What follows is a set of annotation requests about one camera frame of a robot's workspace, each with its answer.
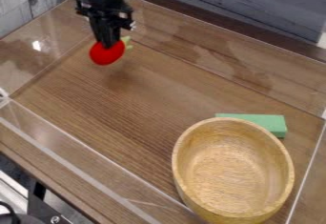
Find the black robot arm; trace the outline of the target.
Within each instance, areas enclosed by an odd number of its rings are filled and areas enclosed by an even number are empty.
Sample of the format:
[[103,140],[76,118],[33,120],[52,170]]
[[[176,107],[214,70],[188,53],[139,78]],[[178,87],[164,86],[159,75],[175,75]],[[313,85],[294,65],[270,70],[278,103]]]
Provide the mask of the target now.
[[122,39],[122,30],[135,26],[134,9],[124,0],[75,0],[75,10],[88,18],[95,40],[106,49]]

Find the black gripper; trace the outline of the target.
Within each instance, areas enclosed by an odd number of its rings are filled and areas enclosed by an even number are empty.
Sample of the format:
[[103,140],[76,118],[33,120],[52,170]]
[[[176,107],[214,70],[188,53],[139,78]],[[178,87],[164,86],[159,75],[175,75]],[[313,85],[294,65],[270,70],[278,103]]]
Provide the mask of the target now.
[[114,0],[106,7],[91,0],[75,0],[76,13],[88,18],[98,42],[104,48],[111,48],[120,40],[122,29],[131,31],[135,28],[132,19],[134,9],[123,0]]

